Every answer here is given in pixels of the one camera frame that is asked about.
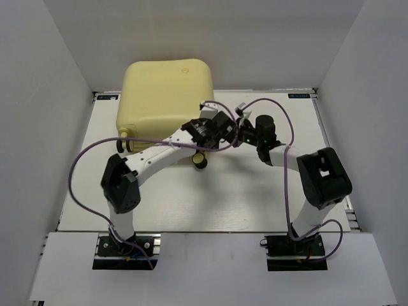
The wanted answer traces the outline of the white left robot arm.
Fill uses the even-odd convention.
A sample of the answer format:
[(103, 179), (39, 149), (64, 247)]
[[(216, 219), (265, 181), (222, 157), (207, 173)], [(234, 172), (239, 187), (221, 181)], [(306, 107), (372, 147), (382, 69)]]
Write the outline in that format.
[(221, 140), (232, 144), (237, 125), (224, 112), (213, 118), (186, 122), (171, 136), (129, 157), (114, 154), (108, 159), (101, 179), (103, 194), (110, 209), (109, 232), (113, 247), (129, 254), (135, 246), (133, 210), (141, 201), (140, 186), (167, 166), (199, 151), (215, 152)]

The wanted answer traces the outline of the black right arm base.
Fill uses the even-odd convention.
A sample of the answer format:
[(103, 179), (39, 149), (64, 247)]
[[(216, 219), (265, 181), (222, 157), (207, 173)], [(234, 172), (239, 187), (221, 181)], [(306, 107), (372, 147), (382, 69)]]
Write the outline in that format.
[(320, 234), (295, 242), (288, 235), (267, 235), (259, 241), (266, 250), (269, 272), (311, 272), (328, 269)]

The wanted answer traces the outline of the yellow suitcase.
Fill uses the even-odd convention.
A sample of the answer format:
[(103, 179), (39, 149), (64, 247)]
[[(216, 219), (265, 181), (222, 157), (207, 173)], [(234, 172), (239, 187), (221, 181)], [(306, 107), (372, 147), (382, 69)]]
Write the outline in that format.
[(209, 66), (199, 59), (138, 61), (125, 74), (117, 112), (117, 152), (134, 154), (200, 116), (214, 99)]

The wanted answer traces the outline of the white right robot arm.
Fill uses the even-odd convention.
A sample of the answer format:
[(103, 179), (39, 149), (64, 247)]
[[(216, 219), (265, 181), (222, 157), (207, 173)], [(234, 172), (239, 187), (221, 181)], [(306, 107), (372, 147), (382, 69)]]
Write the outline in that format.
[[(255, 146), (263, 163), (284, 169), (288, 246), (293, 253), (303, 254), (311, 246), (310, 237), (324, 225), (324, 219), (330, 210), (352, 192), (349, 176), (331, 147), (307, 153), (278, 141), (275, 122), (269, 115), (257, 116), (255, 125), (241, 115), (237, 124), (239, 144)], [(305, 196), (303, 207), (293, 221), (290, 220), (289, 213), (289, 170), (299, 173)]]

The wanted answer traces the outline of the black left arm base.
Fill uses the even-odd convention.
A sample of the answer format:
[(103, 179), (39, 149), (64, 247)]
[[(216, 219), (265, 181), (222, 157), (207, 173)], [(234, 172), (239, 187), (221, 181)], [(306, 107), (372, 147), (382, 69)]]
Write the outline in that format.
[[(135, 244), (147, 254), (155, 268), (159, 258), (161, 236), (137, 235)], [(97, 239), (93, 270), (151, 271), (151, 267), (137, 247), (124, 245), (120, 248), (109, 235), (100, 235)]]

